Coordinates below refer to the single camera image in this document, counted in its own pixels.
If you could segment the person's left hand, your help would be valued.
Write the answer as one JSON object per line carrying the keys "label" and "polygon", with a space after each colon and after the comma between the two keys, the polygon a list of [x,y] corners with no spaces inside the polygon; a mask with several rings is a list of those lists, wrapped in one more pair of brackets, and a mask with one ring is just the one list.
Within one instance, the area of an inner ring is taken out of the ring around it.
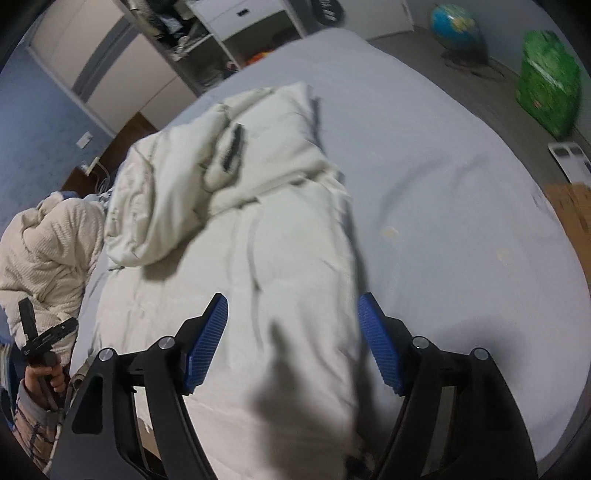
{"label": "person's left hand", "polygon": [[52,367],[28,365],[25,368],[24,386],[37,405],[45,410],[55,410],[53,395],[60,398],[67,389],[67,382],[59,363]]}

